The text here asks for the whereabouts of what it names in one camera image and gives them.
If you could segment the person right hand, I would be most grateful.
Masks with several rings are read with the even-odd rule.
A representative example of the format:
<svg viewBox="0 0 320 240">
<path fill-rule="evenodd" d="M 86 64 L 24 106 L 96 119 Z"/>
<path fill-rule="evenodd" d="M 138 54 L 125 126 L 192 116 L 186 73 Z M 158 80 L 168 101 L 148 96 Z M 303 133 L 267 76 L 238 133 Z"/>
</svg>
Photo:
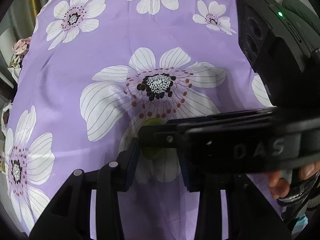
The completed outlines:
<svg viewBox="0 0 320 240">
<path fill-rule="evenodd" d="M 319 171 L 319 168 L 319 161 L 302 166 L 297 174 L 292 175 L 291 183 L 281 176 L 280 171 L 264 173 L 272 198 L 278 199 L 286 197 L 293 183 L 309 179 Z"/>
</svg>

